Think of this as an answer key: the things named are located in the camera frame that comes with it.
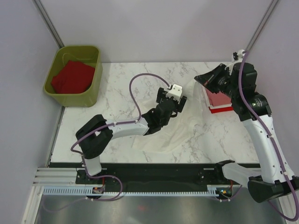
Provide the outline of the white printed t-shirt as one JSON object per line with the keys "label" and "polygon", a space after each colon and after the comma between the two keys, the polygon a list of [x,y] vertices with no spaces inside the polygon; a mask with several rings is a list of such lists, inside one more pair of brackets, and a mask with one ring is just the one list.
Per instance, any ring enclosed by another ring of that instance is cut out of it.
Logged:
{"label": "white printed t-shirt", "polygon": [[202,125],[203,107],[205,98],[202,87],[195,80],[183,86],[183,95],[187,101],[181,113],[171,118],[168,125],[161,128],[157,133],[136,136],[132,148],[139,151],[152,153],[168,153],[193,136],[196,125]]}

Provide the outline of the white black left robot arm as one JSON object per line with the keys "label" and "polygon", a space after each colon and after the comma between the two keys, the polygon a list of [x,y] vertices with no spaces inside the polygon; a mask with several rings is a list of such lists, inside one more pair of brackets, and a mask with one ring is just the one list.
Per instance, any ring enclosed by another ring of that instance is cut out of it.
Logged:
{"label": "white black left robot arm", "polygon": [[87,170],[86,178],[91,183],[102,180],[100,155],[110,141],[127,136],[151,135],[160,131],[168,125],[171,118],[182,112],[186,101],[183,87],[174,84],[167,90],[159,88],[156,107],[142,114],[140,119],[109,121],[101,114],[95,115],[75,134]]}

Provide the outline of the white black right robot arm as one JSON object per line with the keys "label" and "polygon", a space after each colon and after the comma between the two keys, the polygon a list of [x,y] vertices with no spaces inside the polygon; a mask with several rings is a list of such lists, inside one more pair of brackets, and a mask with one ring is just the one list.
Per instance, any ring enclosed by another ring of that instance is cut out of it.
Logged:
{"label": "white black right robot arm", "polygon": [[279,162],[272,140],[276,140],[271,108],[265,96],[256,91],[257,71],[250,63],[236,63],[232,68],[220,64],[212,71],[195,76],[195,80],[212,93],[223,93],[231,99],[234,112],[248,131],[258,156],[261,171],[245,168],[232,160],[215,165],[218,183],[232,180],[249,190],[257,202],[265,202],[299,189],[299,178],[286,159]]}

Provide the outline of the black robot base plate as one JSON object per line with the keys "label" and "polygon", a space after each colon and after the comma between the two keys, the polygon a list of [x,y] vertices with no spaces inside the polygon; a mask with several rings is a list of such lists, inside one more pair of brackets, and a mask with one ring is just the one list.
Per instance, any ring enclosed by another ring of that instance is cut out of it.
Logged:
{"label": "black robot base plate", "polygon": [[232,182],[217,176],[214,164],[142,164],[104,163],[102,171],[90,178],[78,170],[76,184],[104,184],[119,191],[205,191],[208,185],[231,186]]}

